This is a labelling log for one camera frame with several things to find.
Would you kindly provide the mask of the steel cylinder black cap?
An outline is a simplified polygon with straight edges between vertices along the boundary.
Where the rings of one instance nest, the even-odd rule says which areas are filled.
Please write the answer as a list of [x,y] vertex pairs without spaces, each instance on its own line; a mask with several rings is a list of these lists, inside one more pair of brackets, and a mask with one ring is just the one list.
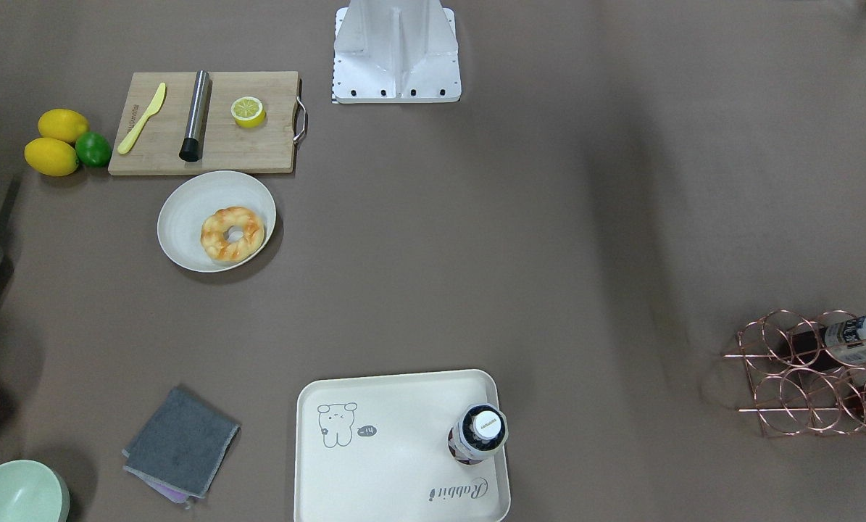
[[184,162],[198,162],[203,157],[205,125],[212,91],[213,80],[210,73],[207,70],[198,70],[188,107],[188,121],[178,153]]

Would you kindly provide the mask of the yellow lemon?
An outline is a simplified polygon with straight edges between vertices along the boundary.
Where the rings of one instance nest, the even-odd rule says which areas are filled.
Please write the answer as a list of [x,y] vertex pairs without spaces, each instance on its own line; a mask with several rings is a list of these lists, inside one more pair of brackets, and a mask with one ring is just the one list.
[[47,176],[66,176],[79,166],[75,149],[57,138],[36,138],[24,148],[24,158],[36,172]]
[[42,138],[54,138],[72,145],[90,130],[88,120],[81,113],[65,108],[42,113],[36,128]]

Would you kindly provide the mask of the white plate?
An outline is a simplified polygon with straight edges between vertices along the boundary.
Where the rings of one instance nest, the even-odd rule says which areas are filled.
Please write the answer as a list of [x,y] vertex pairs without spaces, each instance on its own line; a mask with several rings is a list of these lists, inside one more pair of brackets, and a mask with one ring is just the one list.
[[[214,260],[201,245],[203,222],[215,211],[230,206],[243,206],[262,219],[263,244],[245,259]],[[282,227],[272,194],[262,182],[240,172],[218,170],[194,176],[172,192],[159,212],[157,238],[168,258],[185,270],[222,272],[256,257]]]

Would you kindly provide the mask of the yellow lemon upper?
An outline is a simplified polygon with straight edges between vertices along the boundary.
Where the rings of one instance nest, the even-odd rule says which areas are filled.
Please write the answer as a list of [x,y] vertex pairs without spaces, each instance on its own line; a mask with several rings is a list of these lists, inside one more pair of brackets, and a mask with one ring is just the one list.
[[42,138],[54,138],[72,145],[90,130],[88,120],[81,113],[65,108],[42,113],[36,128]]

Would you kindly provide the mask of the grey folded cloth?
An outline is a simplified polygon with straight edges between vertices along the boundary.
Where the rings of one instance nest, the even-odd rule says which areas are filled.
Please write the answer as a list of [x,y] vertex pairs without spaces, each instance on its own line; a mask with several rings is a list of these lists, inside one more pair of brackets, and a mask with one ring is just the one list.
[[161,405],[122,449],[122,469],[177,505],[204,499],[240,430],[183,386]]

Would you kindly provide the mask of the cream rabbit tray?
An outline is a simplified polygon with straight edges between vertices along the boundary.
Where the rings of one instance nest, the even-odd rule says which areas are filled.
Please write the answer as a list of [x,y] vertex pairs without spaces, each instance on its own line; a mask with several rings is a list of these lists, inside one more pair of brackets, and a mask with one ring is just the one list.
[[296,406],[296,521],[502,521],[505,449],[452,452],[470,406],[499,406],[483,370],[317,380]]

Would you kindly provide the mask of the bottle in rack upper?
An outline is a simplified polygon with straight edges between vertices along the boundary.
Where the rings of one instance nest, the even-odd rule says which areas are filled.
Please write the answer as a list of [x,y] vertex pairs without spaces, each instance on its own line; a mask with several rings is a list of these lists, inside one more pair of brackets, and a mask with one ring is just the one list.
[[791,334],[773,351],[780,360],[816,371],[866,367],[866,316]]

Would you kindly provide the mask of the yellow lemon lower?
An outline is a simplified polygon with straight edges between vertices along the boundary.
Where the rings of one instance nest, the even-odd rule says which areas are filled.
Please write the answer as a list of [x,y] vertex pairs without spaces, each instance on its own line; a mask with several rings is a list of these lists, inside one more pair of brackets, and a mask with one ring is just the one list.
[[57,138],[36,138],[24,148],[24,158],[36,172],[47,176],[66,176],[79,166],[75,149]]

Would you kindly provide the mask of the green lime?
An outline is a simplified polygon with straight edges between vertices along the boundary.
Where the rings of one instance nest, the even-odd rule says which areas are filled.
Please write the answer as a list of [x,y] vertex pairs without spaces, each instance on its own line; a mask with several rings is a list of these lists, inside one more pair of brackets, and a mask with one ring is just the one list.
[[92,131],[82,133],[76,139],[76,156],[87,167],[106,167],[112,158],[112,147],[104,136]]

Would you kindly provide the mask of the yellow plastic knife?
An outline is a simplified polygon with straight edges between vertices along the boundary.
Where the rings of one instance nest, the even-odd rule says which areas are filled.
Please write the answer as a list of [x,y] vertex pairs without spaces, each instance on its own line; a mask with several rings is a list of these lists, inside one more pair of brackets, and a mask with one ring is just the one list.
[[136,142],[140,138],[140,135],[145,128],[146,123],[151,119],[151,117],[157,115],[160,112],[162,106],[165,102],[165,97],[167,96],[167,84],[165,82],[159,83],[157,86],[157,91],[155,91],[154,95],[148,106],[142,112],[140,118],[134,123],[134,126],[128,131],[127,135],[121,140],[121,143],[117,147],[117,152],[121,155],[126,155],[128,152],[133,149]]

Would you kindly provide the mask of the wooden cutting board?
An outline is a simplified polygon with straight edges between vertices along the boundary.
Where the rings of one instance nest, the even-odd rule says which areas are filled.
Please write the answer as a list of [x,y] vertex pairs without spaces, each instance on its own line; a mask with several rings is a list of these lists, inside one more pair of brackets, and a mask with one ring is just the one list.
[[[201,158],[186,162],[180,149],[190,118],[196,72],[133,73],[114,145],[144,114],[159,83],[165,83],[165,101],[142,129],[127,154],[112,152],[111,175],[197,175],[214,170],[235,170],[250,175],[291,174],[303,133],[296,129],[306,121],[306,110],[297,100],[301,77],[296,70],[211,72],[209,99]],[[241,128],[230,107],[235,99],[254,96],[264,104],[266,119],[256,128]]]

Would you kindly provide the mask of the mint green bowl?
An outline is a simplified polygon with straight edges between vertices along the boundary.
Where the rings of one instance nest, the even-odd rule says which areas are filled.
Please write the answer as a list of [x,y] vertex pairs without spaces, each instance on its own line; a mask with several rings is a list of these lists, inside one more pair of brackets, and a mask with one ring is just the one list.
[[65,521],[70,492],[62,477],[37,460],[0,465],[0,521]]

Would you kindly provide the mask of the half lemon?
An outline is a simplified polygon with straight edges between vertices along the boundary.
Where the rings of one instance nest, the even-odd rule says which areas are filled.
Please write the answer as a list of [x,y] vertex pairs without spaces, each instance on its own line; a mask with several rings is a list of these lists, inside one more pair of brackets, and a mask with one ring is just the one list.
[[257,128],[266,120],[266,107],[255,96],[242,96],[230,106],[233,121],[240,128]]

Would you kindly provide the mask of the twisted glazed donut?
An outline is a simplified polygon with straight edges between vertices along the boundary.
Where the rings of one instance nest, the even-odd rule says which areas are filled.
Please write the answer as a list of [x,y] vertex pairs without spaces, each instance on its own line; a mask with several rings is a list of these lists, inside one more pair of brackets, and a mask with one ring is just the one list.
[[217,263],[240,263],[264,243],[266,225],[245,206],[215,211],[201,225],[201,246]]

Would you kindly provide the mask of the dark drink bottle on tray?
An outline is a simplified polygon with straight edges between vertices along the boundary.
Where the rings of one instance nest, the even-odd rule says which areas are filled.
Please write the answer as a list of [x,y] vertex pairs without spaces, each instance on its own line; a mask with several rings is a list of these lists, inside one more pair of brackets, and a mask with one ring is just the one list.
[[462,465],[479,465],[505,445],[509,426],[504,413],[491,403],[467,407],[447,434],[447,449]]

